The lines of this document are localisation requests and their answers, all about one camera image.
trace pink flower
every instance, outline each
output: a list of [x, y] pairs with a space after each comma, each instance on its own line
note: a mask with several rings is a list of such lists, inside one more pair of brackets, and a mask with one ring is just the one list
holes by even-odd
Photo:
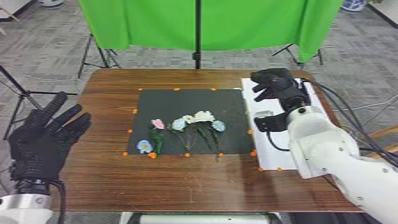
[[160, 119], [153, 120], [153, 126], [156, 129], [165, 129], [165, 124], [163, 121]]

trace green screen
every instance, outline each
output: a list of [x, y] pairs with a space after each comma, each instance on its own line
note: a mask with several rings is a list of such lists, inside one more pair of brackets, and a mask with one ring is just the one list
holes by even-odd
[[[320, 49], [343, 0], [202, 0], [202, 50], [298, 45], [298, 61]], [[193, 50], [195, 0], [80, 0], [101, 48]]]

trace glove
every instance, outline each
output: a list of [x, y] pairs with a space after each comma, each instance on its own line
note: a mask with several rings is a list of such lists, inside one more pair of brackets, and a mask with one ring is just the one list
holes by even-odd
[[71, 121], [82, 111], [80, 105], [51, 119], [66, 100], [67, 95], [60, 92], [44, 109], [30, 111], [25, 123], [9, 136], [12, 180], [58, 180], [71, 146], [90, 127], [89, 113]]
[[256, 102], [265, 99], [277, 99], [286, 112], [311, 104], [305, 88], [298, 86], [286, 68], [272, 68], [254, 72], [250, 80], [257, 83], [252, 91], [263, 91], [254, 98]]
[[272, 68], [252, 72], [250, 80], [257, 83], [252, 88], [254, 93], [263, 91], [254, 99], [256, 102], [265, 99], [277, 99], [284, 89], [296, 87], [295, 78], [286, 68]]

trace floor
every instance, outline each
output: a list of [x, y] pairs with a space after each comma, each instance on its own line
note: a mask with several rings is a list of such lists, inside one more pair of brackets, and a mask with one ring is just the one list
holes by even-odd
[[[23, 87], [39, 91], [82, 92], [94, 67], [87, 67], [82, 80], [76, 71], [82, 60], [83, 46], [89, 36], [78, 1], [66, 1], [64, 7], [48, 10], [35, 4], [19, 16], [21, 22], [0, 23], [7, 36], [0, 35], [0, 64], [14, 75]], [[391, 99], [398, 90], [398, 32], [376, 14], [366, 9], [360, 14], [339, 13], [323, 44], [325, 65], [312, 59], [305, 70], [341, 94], [352, 107], [375, 104]], [[206, 69], [265, 69], [286, 67], [296, 69], [286, 53], [272, 57], [279, 48], [243, 51], [206, 52], [202, 68]], [[92, 53], [89, 59], [99, 62]], [[192, 68], [190, 51], [156, 49], [133, 46], [119, 51], [117, 61], [122, 68]], [[16, 95], [0, 85], [0, 133], [16, 103]], [[37, 96], [41, 103], [48, 96]], [[378, 114], [384, 106], [357, 110], [366, 131], [396, 124], [398, 103]], [[26, 116], [30, 104], [19, 111]], [[385, 138], [382, 144], [396, 138]], [[9, 166], [9, 145], [0, 141], [0, 169]], [[2, 183], [9, 189], [7, 172], [2, 173]], [[73, 214], [67, 223], [117, 223], [117, 214]]]

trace white wall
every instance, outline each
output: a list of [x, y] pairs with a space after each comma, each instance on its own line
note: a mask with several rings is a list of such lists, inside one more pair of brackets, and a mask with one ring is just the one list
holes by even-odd
[[398, 23], [398, 1], [384, 0], [380, 4], [371, 4], [382, 14]]
[[[30, 0], [0, 0], [0, 7], [7, 9], [7, 11], [14, 14], [18, 9], [26, 5]], [[9, 18], [7, 14], [3, 13], [3, 10], [0, 10], [0, 18]]]

